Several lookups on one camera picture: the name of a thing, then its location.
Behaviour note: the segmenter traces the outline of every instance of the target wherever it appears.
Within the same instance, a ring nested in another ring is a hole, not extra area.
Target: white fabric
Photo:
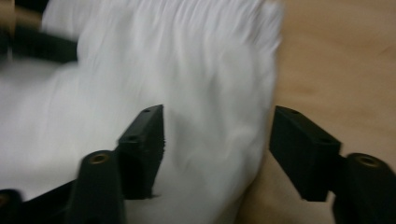
[[[0,189],[32,198],[112,149],[137,113],[164,105],[159,197],[134,223],[231,223],[259,169],[281,9],[247,0],[52,0],[43,30],[78,38],[79,63],[0,69]]]

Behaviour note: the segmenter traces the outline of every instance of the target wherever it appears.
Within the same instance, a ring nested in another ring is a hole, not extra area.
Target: wooden floor
[[[299,110],[396,171],[396,0],[285,0],[276,104]],[[334,223],[327,203],[300,200],[272,155],[237,223]]]

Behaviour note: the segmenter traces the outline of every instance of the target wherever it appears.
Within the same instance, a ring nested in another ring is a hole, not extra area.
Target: wooden surface
[[[396,171],[396,0],[286,0],[276,104],[299,110]],[[237,223],[334,223],[327,203],[300,200],[272,155]]]

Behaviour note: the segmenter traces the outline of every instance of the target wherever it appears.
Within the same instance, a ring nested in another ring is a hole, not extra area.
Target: white cloth
[[[73,179],[162,104],[159,197],[128,202],[128,218],[231,223],[262,159],[280,21],[262,1],[50,1],[43,30],[78,38],[79,62],[1,68],[0,189],[32,198]]]

